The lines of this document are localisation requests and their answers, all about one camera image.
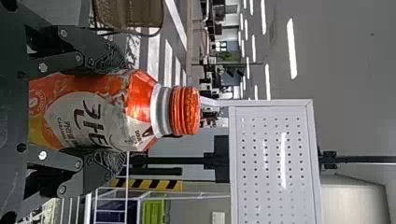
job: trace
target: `screw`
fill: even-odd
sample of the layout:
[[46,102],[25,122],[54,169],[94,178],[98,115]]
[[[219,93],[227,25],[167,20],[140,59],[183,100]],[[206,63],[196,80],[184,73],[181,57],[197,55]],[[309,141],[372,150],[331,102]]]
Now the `screw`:
[[93,58],[88,59],[88,66],[93,67],[94,63]]
[[38,65],[38,70],[40,70],[41,73],[46,73],[49,70],[49,67],[44,63],[40,63]]
[[88,164],[88,165],[92,165],[92,164],[93,164],[93,158],[92,158],[92,157],[89,157],[89,158],[87,159],[87,164]]
[[65,186],[65,185],[62,185],[62,186],[59,188],[59,193],[60,193],[60,194],[65,194],[65,193],[66,193],[66,186]]
[[81,61],[81,56],[76,55],[76,61],[79,63]]
[[26,150],[26,148],[27,148],[27,146],[24,143],[19,143],[17,145],[17,151],[20,152],[20,153],[24,152]]
[[63,36],[63,37],[67,37],[67,32],[66,32],[66,30],[61,30],[61,36]]
[[41,151],[41,152],[38,154],[38,158],[39,158],[41,161],[45,160],[45,159],[47,158],[47,152],[46,152],[46,151]]
[[81,167],[81,161],[76,161],[75,167],[76,169],[79,169],[79,167]]

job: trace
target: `orange bottle cap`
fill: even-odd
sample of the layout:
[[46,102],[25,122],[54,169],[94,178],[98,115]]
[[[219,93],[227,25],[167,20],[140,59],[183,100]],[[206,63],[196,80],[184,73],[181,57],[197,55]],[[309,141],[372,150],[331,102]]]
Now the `orange bottle cap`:
[[170,99],[170,124],[174,135],[197,134],[201,120],[201,99],[194,87],[174,87]]

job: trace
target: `black metal bracket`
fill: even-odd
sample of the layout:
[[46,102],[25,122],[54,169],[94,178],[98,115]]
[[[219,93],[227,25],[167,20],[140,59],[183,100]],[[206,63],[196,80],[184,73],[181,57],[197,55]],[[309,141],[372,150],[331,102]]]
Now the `black metal bracket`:
[[112,177],[103,163],[104,148],[65,148],[55,151],[41,146],[29,147],[28,168],[33,172],[26,186],[18,218],[50,198],[71,198],[92,192]]
[[0,1],[0,34],[0,170],[6,171],[0,223],[15,223],[51,197],[86,194],[112,177],[101,148],[54,151],[28,144],[29,80],[54,72],[106,74],[125,62],[121,50],[94,31],[52,25],[17,1]]
[[359,164],[396,164],[395,156],[337,156],[336,151],[324,151],[318,153],[319,169],[338,169],[338,164],[359,163]]

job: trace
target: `ceiling light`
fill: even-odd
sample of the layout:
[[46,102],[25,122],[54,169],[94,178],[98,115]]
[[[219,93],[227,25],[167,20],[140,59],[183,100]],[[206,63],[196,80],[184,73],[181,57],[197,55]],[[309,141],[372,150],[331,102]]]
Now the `ceiling light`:
[[245,39],[248,40],[248,20],[245,19]]
[[244,14],[239,14],[239,26],[241,28],[241,30],[244,30]]
[[265,65],[265,89],[267,93],[267,100],[271,100],[271,83],[270,83],[270,66]]
[[250,61],[249,61],[249,57],[247,57],[247,79],[250,79]]
[[295,79],[297,77],[297,59],[296,59],[296,46],[294,42],[294,25],[292,18],[290,18],[288,21],[287,30],[288,30],[288,43],[289,43],[290,75],[291,75],[291,79]]
[[252,15],[252,16],[253,16],[253,7],[254,7],[253,6],[253,1],[254,0],[250,0],[250,3],[249,3],[250,4],[250,15]]
[[256,36],[251,36],[251,51],[253,62],[256,62]]
[[259,100],[259,87],[254,85],[254,100]]
[[265,0],[262,0],[262,34],[265,35],[267,33],[267,21],[265,16]]

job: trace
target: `window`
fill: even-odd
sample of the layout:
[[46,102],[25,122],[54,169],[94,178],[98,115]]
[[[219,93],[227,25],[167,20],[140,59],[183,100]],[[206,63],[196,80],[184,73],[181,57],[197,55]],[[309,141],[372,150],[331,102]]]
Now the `window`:
[[217,41],[216,42],[216,52],[227,51],[227,41]]

